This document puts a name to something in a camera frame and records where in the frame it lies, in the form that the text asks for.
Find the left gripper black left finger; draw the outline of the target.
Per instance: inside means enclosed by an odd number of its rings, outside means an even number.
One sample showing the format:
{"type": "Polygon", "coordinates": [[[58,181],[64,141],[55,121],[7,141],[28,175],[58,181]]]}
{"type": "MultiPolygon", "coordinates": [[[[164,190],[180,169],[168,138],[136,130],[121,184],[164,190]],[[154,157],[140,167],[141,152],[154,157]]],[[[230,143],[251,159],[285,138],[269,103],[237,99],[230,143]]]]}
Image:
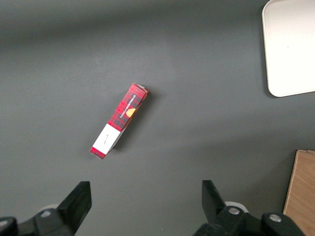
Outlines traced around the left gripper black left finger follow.
{"type": "Polygon", "coordinates": [[[80,182],[59,205],[49,205],[22,223],[0,219],[2,236],[73,236],[92,207],[90,182],[80,182]]]}

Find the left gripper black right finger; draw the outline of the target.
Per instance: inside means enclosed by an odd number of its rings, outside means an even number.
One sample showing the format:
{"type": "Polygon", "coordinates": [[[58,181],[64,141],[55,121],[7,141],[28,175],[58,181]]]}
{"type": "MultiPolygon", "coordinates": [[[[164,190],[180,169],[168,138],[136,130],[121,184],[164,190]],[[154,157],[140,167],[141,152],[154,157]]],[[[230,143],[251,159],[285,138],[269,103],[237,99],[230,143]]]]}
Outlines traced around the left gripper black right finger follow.
{"type": "Polygon", "coordinates": [[[239,206],[228,206],[211,180],[202,181],[202,207],[207,218],[195,236],[303,236],[294,221],[281,213],[255,218],[239,206]]]}

